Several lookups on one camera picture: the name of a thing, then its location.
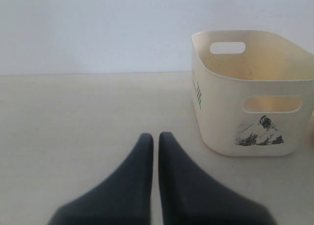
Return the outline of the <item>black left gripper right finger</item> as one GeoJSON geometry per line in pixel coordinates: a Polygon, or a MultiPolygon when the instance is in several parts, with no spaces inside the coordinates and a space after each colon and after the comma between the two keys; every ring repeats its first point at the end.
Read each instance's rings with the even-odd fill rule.
{"type": "Polygon", "coordinates": [[[165,225],[275,225],[269,210],[216,181],[162,132],[158,180],[165,225]]]}

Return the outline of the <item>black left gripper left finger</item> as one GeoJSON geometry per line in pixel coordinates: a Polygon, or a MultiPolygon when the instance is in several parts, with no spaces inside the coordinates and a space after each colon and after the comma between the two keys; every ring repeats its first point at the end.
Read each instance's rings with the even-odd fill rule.
{"type": "Polygon", "coordinates": [[[149,225],[154,141],[142,133],[122,164],[103,182],[59,207],[51,225],[149,225]]]}

